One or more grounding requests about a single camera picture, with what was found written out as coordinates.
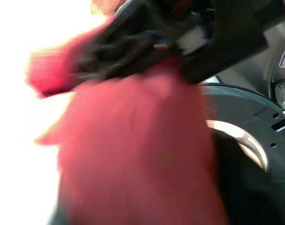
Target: black plastic part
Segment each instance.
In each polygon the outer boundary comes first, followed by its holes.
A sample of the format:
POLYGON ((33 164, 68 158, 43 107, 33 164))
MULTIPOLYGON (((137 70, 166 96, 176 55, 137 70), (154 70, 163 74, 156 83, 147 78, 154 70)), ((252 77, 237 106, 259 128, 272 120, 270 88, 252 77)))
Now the black plastic part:
POLYGON ((216 27, 201 53, 185 58, 183 75, 199 83, 267 47, 263 29, 249 0, 216 0, 216 27))
POLYGON ((83 48, 77 73, 98 74, 101 80, 125 77, 161 59, 176 56, 183 63, 186 80, 199 83, 265 49, 263 30, 285 18, 282 0, 212 0, 204 4, 189 0, 175 19, 171 11, 178 6, 176 1, 168 4, 132 0, 83 48), (213 18, 208 21, 202 20, 206 7, 214 10, 213 18), (184 57, 176 46, 177 40, 197 25, 205 28, 209 44, 184 57), (167 51, 154 48, 162 43, 169 46, 167 51))
POLYGON ((210 101, 209 119, 248 131, 264 148, 268 170, 263 173, 229 137, 218 134, 221 191, 231 224, 285 224, 285 120, 282 109, 260 94, 218 84, 202 86, 210 101))

